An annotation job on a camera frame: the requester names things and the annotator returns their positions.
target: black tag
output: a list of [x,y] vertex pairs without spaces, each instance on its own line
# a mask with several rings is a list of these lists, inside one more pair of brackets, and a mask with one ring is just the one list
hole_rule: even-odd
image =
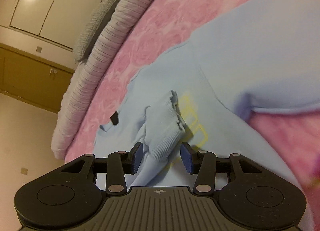
[[118,112],[116,111],[111,117],[111,122],[114,126],[118,125],[119,123],[119,118],[118,118]]

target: circular pad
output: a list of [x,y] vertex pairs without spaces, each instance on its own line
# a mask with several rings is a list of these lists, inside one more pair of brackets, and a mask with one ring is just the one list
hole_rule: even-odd
[[252,204],[262,208],[275,207],[283,201],[283,195],[280,191],[267,186],[251,188],[246,195]]
[[46,205],[57,206],[69,202],[75,196],[72,188],[63,185],[52,185],[38,192],[38,200]]

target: crosshair logo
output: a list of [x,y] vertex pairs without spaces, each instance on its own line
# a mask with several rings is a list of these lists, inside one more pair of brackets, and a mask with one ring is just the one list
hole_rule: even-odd
[[158,194],[160,195],[160,194],[164,193],[164,190],[162,190],[162,189],[158,189],[158,190],[156,190],[155,192],[156,192],[156,193],[158,193]]

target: white wall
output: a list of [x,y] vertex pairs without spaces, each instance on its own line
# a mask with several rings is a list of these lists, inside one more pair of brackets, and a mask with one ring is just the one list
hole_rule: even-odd
[[[0,42],[71,69],[77,67],[71,51],[3,26],[0,26]],[[41,53],[36,52],[37,46],[42,47]]]
[[[0,94],[0,230],[21,225],[13,206],[25,183],[61,166],[50,149],[57,114]],[[21,168],[28,169],[22,175]]]

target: wall socket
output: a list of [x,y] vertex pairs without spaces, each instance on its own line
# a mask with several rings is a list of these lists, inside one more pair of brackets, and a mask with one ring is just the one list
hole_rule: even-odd
[[28,169],[21,168],[21,174],[28,175]]
[[42,52],[42,47],[37,46],[36,52],[41,53]]

